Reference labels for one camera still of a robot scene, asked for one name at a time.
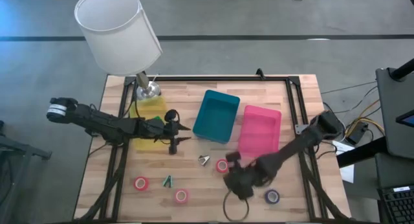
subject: teal container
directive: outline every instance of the teal container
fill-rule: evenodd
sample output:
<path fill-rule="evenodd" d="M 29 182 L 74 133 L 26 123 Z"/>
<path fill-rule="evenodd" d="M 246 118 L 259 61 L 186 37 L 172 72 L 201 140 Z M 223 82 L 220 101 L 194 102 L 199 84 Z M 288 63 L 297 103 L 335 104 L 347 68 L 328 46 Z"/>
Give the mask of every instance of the teal container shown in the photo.
<path fill-rule="evenodd" d="M 226 144 L 232 135 L 240 98 L 207 90 L 195 120 L 196 136 Z"/>

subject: green clip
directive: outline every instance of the green clip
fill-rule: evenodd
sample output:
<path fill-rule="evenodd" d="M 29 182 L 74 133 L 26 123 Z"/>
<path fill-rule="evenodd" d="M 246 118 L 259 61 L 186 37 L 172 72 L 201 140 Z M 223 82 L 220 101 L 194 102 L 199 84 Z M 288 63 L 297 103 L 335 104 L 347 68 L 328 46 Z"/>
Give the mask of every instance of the green clip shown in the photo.
<path fill-rule="evenodd" d="M 162 182 L 162 186 L 166 186 L 168 184 L 168 188 L 172 188 L 173 187 L 173 178 L 172 176 L 167 176 L 166 179 L 164 180 L 164 182 Z"/>

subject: plastic bin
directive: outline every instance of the plastic bin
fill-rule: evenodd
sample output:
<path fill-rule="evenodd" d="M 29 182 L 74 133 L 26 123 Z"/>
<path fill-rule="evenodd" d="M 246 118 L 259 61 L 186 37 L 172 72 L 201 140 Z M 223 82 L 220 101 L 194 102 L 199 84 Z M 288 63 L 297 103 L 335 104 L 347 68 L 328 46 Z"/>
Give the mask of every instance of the plastic bin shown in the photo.
<path fill-rule="evenodd" d="M 194 123 L 194 134 L 226 144 L 232 135 L 239 103 L 239 97 L 207 90 Z"/>
<path fill-rule="evenodd" d="M 247 105 L 239 138 L 244 157 L 259 157 L 279 151 L 281 112 Z"/>

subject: red tape roll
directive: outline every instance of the red tape roll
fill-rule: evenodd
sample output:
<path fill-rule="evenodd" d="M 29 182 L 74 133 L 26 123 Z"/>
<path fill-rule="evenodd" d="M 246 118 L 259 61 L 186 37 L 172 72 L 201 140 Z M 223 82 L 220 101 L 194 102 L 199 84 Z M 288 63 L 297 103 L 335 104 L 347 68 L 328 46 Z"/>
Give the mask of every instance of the red tape roll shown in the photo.
<path fill-rule="evenodd" d="M 217 171 L 220 173 L 226 173 L 228 171 L 227 160 L 226 159 L 218 160 L 217 163 L 215 164 L 215 169 L 217 169 Z"/>
<path fill-rule="evenodd" d="M 186 189 L 177 189 L 174 193 L 174 201 L 178 204 L 184 204 L 188 201 L 188 191 Z"/>
<path fill-rule="evenodd" d="M 141 181 L 143 181 L 143 182 L 144 182 L 144 185 L 142 185 L 142 186 L 138 186 L 138 184 L 139 184 Z M 149 180 L 148 180 L 148 178 L 146 178 L 146 177 L 144 177 L 144 176 L 138 176 L 138 177 L 135 179 L 135 182 L 134 182 L 134 187 L 135 187 L 135 189 L 137 189 L 138 191 L 145 191 L 145 190 L 147 190 L 148 186 L 149 186 Z"/>

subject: computer monitor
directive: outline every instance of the computer monitor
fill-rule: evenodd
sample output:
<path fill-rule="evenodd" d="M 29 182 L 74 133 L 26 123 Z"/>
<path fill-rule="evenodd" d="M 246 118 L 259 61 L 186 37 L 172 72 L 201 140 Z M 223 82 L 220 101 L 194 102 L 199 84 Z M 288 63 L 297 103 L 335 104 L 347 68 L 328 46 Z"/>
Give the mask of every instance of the computer monitor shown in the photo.
<path fill-rule="evenodd" d="M 406 114 L 397 117 L 395 119 L 395 121 L 397 121 L 397 123 L 405 124 L 405 125 L 407 125 L 409 127 L 413 127 L 414 128 L 414 110 L 413 111 L 409 111 Z"/>

